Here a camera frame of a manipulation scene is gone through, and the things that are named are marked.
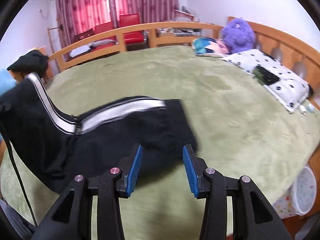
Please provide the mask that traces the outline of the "dark green item on pillow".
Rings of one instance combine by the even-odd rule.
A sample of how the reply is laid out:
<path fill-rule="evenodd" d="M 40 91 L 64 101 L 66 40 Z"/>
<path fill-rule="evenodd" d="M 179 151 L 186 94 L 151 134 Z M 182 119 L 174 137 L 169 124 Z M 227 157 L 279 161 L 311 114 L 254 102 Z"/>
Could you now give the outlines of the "dark green item on pillow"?
<path fill-rule="evenodd" d="M 252 72 L 253 76 L 261 85 L 270 86 L 280 80 L 280 78 L 269 72 L 262 66 L 256 66 Z"/>

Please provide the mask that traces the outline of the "white patterned waste bin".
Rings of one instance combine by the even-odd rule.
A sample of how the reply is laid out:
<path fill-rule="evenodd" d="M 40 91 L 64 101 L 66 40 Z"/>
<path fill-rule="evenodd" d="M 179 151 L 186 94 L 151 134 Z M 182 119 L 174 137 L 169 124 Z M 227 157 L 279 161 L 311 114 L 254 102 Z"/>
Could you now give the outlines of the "white patterned waste bin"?
<path fill-rule="evenodd" d="M 304 166 L 292 185 L 292 205 L 297 215 L 306 215 L 313 207 L 317 181 L 312 169 Z"/>

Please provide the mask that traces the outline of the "black pants white side stripe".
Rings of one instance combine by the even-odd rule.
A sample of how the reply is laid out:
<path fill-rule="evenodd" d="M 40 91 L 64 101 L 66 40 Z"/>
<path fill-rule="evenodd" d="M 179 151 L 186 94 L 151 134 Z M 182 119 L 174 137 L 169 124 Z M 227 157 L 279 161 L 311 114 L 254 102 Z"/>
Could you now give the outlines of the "black pants white side stripe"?
<path fill-rule="evenodd" d="M 132 96 L 82 113 L 60 111 L 36 74 L 1 96 L 1 125 L 25 166 L 61 193 L 77 175 L 103 174 L 143 148 L 140 176 L 163 172 L 198 148 L 179 99 Z"/>

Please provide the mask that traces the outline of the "light blue folded towel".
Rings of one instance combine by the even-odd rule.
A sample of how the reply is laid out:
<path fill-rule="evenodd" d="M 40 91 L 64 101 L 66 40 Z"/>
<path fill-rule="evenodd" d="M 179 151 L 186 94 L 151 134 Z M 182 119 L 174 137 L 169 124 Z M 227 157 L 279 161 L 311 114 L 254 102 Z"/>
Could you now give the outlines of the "light blue folded towel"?
<path fill-rule="evenodd" d="M 10 75 L 6 69 L 0 70 L 0 95 L 16 86 L 16 80 Z"/>

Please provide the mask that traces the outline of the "white black-dotted pillow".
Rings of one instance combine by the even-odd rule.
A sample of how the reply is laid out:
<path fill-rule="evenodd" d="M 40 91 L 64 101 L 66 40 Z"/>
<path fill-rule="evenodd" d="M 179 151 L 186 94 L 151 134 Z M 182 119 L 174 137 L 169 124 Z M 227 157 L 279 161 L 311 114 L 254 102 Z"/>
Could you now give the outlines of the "white black-dotted pillow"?
<path fill-rule="evenodd" d="M 250 49 L 225 56 L 222 60 L 256 78 L 289 113 L 309 97 L 310 85 L 263 51 Z"/>

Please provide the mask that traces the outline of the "pink red curtain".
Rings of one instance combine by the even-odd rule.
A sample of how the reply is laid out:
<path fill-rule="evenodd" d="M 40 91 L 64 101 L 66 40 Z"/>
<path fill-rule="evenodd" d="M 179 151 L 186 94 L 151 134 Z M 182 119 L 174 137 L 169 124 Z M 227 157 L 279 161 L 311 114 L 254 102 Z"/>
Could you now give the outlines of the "pink red curtain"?
<path fill-rule="evenodd" d="M 66 47 L 75 35 L 100 24 L 110 22 L 117 28 L 121 15 L 138 14 L 141 23 L 168 21 L 178 8 L 178 0 L 56 0 L 60 43 Z"/>

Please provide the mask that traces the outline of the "wooden nightstand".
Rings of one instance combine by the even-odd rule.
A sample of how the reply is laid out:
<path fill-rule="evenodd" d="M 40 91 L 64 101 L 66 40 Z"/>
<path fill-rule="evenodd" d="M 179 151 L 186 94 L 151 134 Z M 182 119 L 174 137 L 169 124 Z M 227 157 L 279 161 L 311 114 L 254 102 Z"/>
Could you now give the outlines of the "wooden nightstand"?
<path fill-rule="evenodd" d="M 45 47 L 29 50 L 12 63 L 7 71 L 17 82 L 22 81 L 30 73 L 37 74 L 44 82 L 53 78 Z"/>

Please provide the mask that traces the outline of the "green plush bed blanket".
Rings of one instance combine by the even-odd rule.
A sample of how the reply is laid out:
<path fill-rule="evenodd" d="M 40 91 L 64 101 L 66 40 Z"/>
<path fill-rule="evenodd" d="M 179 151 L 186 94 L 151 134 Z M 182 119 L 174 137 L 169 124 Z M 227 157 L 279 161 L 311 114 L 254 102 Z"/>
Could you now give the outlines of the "green plush bed blanket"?
<path fill-rule="evenodd" d="M 270 202 L 292 184 L 319 145 L 319 112 L 289 113 L 239 67 L 170 46 L 117 54 L 69 68 L 47 89 L 63 112 L 82 114 L 134 95 L 181 99 L 199 156 L 225 176 L 250 176 Z M 120 201 L 126 239 L 198 239 L 204 200 L 185 169 L 140 179 Z"/>

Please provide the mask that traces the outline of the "colourful geometric pillow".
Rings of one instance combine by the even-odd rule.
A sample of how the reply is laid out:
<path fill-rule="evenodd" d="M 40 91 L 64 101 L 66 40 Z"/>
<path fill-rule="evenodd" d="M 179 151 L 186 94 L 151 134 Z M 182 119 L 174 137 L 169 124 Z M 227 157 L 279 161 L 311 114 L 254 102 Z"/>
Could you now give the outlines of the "colourful geometric pillow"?
<path fill-rule="evenodd" d="M 229 54 L 227 46 L 221 39 L 200 37 L 191 43 L 196 56 L 224 57 Z"/>

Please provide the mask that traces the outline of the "purple plush toy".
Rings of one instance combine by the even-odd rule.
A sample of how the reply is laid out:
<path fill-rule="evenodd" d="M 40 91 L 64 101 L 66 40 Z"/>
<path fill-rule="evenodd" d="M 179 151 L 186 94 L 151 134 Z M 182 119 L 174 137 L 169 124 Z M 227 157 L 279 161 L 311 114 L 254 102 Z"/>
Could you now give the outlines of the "purple plush toy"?
<path fill-rule="evenodd" d="M 221 37 L 231 54 L 253 49 L 255 33 L 242 18 L 229 21 L 221 30 Z"/>

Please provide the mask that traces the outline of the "black garment on nightstand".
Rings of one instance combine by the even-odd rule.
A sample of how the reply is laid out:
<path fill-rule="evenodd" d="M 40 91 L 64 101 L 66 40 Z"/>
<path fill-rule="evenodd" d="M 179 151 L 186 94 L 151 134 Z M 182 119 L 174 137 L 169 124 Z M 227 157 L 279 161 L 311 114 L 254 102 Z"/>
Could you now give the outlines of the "black garment on nightstand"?
<path fill-rule="evenodd" d="M 43 78 L 49 67 L 48 59 L 49 57 L 39 50 L 31 50 L 25 55 L 20 56 L 17 61 L 7 68 L 7 70 L 11 73 L 20 75 L 22 78 L 30 73 L 35 73 L 40 78 Z"/>

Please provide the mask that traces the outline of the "wooden bed frame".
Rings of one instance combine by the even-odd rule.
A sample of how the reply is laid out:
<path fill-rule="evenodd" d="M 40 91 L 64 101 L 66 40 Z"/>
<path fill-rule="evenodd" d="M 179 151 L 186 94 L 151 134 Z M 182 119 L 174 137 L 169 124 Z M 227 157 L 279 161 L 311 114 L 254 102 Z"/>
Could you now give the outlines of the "wooden bed frame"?
<path fill-rule="evenodd" d="M 190 22 L 135 24 L 126 26 L 123 31 L 106 28 L 58 50 L 50 55 L 49 59 L 57 63 L 61 73 L 75 66 L 126 52 L 170 46 L 185 46 L 192 49 L 193 40 L 200 37 L 217 38 L 221 35 L 221 30 L 222 28 L 217 25 Z M 194 152 L 199 156 L 199 143 Z"/>

